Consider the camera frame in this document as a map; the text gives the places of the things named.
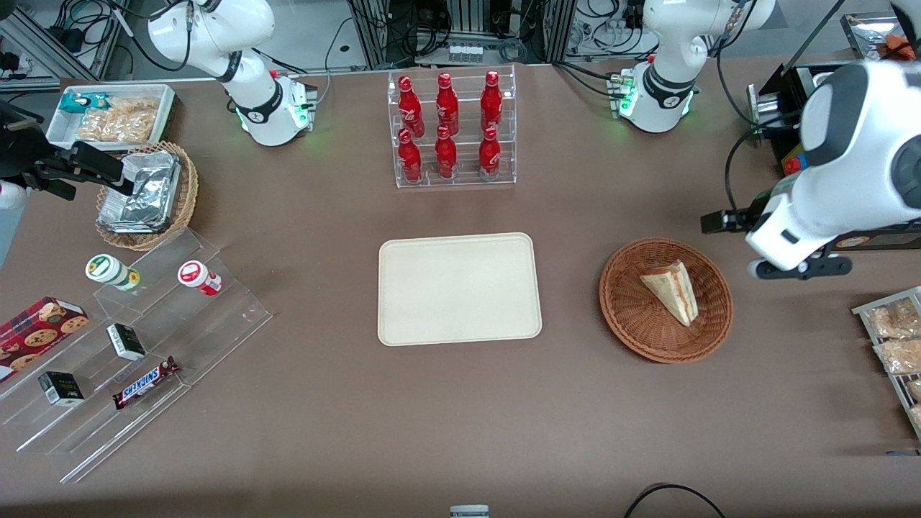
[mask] red bottle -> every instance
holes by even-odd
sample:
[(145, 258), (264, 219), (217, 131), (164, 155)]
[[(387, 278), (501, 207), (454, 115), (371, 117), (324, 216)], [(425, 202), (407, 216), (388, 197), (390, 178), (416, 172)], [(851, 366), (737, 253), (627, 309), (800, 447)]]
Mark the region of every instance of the red bottle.
[(422, 181), (422, 155), (419, 154), (419, 147), (413, 142), (413, 135), (408, 129), (400, 128), (397, 136), (400, 138), (397, 154), (400, 155), (403, 176), (409, 183), (419, 183)]
[(499, 90), (499, 73), (495, 70), (486, 72), (486, 88), (480, 98), (480, 126), (485, 130), (490, 125), (499, 126), (502, 122), (502, 92)]
[(438, 159), (438, 174), (445, 180), (454, 178), (458, 165), (458, 148), (454, 145), (451, 132), (444, 124), (438, 127), (438, 141), (435, 143)]
[(461, 113), (458, 108), (458, 94), (451, 86), (451, 74), (438, 74), (438, 97), (435, 99), (438, 109), (438, 123), (448, 127), (451, 135), (461, 129)]
[(413, 81), (409, 77), (400, 77), (400, 118), (403, 125), (413, 132), (413, 138), (422, 138), (426, 134), (426, 125), (422, 122), (422, 103), (413, 91)]
[(484, 182), (491, 182), (499, 175), (499, 153), (502, 147), (495, 140), (495, 126), (489, 126), (483, 131), (483, 142), (480, 143), (480, 178)]

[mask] wicker basket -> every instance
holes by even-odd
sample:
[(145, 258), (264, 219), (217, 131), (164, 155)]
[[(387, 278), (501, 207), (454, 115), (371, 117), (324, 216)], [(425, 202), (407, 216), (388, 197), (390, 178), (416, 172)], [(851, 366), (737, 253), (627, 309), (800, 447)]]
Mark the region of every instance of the wicker basket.
[[(665, 309), (640, 276), (681, 260), (687, 267), (699, 313), (685, 327)], [(618, 250), (601, 272), (601, 311), (614, 334), (629, 348), (662, 363), (688, 363), (708, 356), (732, 326), (732, 298), (717, 267), (694, 248), (651, 238)]]
[[(189, 220), (192, 219), (192, 212), (195, 210), (195, 196), (198, 195), (198, 172), (195, 170), (195, 164), (192, 163), (189, 155), (181, 147), (170, 142), (157, 142), (156, 144), (139, 147), (132, 150), (131, 153), (140, 155), (156, 151), (169, 151), (182, 160), (179, 191), (177, 192), (176, 203), (173, 206), (172, 222), (169, 224), (169, 228), (159, 234), (116, 234), (105, 230), (97, 223), (96, 230), (108, 244), (128, 248), (135, 252), (146, 252), (157, 246), (161, 241), (166, 240), (173, 233), (189, 226)], [(96, 209), (102, 209), (102, 202), (106, 199), (108, 191), (108, 187), (103, 187), (99, 190), (99, 194), (96, 196)]]

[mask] table surface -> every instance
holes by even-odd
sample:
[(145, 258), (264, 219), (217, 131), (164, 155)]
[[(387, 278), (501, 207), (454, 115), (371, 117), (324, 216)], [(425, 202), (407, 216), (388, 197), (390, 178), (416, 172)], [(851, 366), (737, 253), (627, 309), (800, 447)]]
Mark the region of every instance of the table surface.
[[(726, 60), (734, 91), (780, 58)], [(617, 69), (609, 64), (600, 69)], [(855, 253), (847, 277), (756, 281), (740, 235), (704, 236), (727, 206), (723, 163), (744, 129), (708, 65), (673, 131), (644, 134), (550, 66), (517, 66), (519, 182), (398, 192), (387, 75), (333, 79), (314, 132), (259, 147), (216, 82), (175, 83), (172, 140), (201, 188), (192, 227), (276, 316), (83, 481), (0, 452), (0, 514), (49, 516), (619, 516), (655, 482), (729, 516), (883, 516), (921, 509), (921, 459), (849, 309), (918, 284), (916, 253)], [(322, 84), (323, 79), (316, 79)], [(736, 196), (775, 182), (743, 147)], [(85, 300), (97, 189), (33, 197), (0, 271), (0, 321), (43, 295)], [(520, 231), (534, 241), (543, 330), (531, 340), (384, 347), (378, 249), (392, 239)], [(639, 238), (685, 241), (735, 302), (704, 361), (652, 363), (598, 307), (608, 257)]]

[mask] sandwich slice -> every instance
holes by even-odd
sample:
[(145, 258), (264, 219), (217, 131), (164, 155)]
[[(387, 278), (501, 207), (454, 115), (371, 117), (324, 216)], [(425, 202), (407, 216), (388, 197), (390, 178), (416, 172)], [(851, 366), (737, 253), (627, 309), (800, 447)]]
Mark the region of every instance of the sandwich slice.
[(688, 277), (687, 268), (681, 261), (654, 268), (640, 276), (643, 284), (652, 291), (665, 309), (674, 315), (685, 326), (697, 318), (697, 299), (691, 287), (691, 278)]

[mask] acrylic display stand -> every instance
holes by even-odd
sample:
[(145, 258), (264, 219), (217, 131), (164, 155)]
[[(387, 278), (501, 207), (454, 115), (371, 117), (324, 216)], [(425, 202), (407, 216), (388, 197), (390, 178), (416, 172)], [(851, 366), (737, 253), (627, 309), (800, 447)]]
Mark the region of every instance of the acrylic display stand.
[[(499, 155), (499, 171), (496, 179), (485, 182), (480, 178), (480, 143), (483, 142), (483, 128), (480, 126), (480, 96), (483, 94), (486, 72), (489, 70), (499, 73), (499, 89), (502, 90), (502, 123), (496, 128), (498, 130), (496, 140), (502, 147), (502, 153)], [(458, 149), (458, 170), (452, 180), (443, 179), (438, 175), (436, 169), (435, 143), (438, 116), (435, 98), (438, 95), (438, 72), (428, 69), (390, 72), (387, 107), (391, 118), (393, 170), (397, 187), (425, 188), (462, 185), (488, 187), (515, 183), (518, 178), (515, 68), (513, 66), (493, 66), (450, 69), (451, 82), (454, 91), (458, 94), (461, 117), (461, 130), (454, 136), (454, 143)], [(422, 181), (420, 183), (406, 181), (400, 167), (400, 156), (397, 154), (397, 147), (400, 145), (397, 140), (397, 132), (402, 128), (399, 108), (400, 89), (397, 88), (397, 79), (401, 76), (408, 76), (413, 80), (413, 90), (422, 102), (422, 120), (426, 124), (426, 134), (415, 140), (422, 153)]]
[[(192, 259), (223, 279), (215, 296), (179, 284), (179, 266)], [(7, 438), (17, 451), (47, 453), (62, 483), (85, 477), (272, 318), (230, 275), (217, 248), (191, 230), (162, 242), (132, 267), (141, 274), (137, 287), (99, 289), (82, 304), (90, 324), (0, 385)], [(114, 322), (134, 328), (145, 359), (116, 356), (106, 333)], [(117, 410), (112, 395), (169, 356), (181, 370)], [(86, 401), (72, 408), (49, 405), (38, 383), (45, 371), (74, 374)]]

